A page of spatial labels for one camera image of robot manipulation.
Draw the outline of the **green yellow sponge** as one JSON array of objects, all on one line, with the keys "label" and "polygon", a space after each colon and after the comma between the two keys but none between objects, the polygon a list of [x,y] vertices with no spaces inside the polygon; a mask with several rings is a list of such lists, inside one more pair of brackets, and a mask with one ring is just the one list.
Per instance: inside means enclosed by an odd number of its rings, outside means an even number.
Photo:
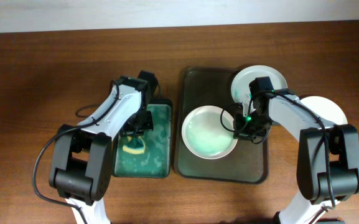
[{"label": "green yellow sponge", "polygon": [[123,145],[123,151],[129,154],[139,155],[144,154],[146,151],[146,145],[144,140],[140,136],[127,137],[127,143]]}]

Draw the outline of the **white plate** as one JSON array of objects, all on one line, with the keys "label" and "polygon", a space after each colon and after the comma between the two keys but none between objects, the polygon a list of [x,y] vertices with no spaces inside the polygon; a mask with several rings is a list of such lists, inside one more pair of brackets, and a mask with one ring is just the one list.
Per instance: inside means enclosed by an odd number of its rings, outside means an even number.
[{"label": "white plate", "polygon": [[310,108],[320,117],[335,124],[347,124],[348,120],[343,110],[328,98],[321,96],[308,96],[301,99],[301,103]]},{"label": "white plate", "polygon": [[259,77],[269,77],[273,88],[287,88],[287,81],[276,69],[265,65],[253,65],[238,72],[231,83],[231,96],[235,103],[249,103],[249,84]]},{"label": "white plate", "polygon": [[182,123],[182,140],[187,149],[202,159],[220,159],[234,150],[234,118],[217,106],[200,106]]}]

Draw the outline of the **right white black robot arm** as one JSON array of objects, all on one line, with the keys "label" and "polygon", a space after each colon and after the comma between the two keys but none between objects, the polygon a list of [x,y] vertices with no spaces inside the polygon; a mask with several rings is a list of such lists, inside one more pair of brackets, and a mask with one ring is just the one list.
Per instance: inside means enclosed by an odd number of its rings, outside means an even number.
[{"label": "right white black robot arm", "polygon": [[243,109],[235,116],[236,139],[260,144],[278,123],[299,143],[299,191],[275,214],[273,223],[316,223],[338,203],[359,194],[359,137],[354,126],[324,119],[290,89],[275,89],[269,77],[234,78],[231,94]]}]

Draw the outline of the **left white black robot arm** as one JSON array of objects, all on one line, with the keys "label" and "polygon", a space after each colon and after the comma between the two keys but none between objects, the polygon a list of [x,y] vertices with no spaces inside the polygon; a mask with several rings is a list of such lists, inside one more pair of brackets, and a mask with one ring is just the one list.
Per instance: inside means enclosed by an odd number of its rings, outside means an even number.
[{"label": "left white black robot arm", "polygon": [[153,73],[111,82],[107,99],[76,126],[62,125],[54,145],[49,184],[77,223],[109,223],[103,196],[112,173],[113,140],[121,132],[140,134],[152,128],[146,107],[158,86]]}]

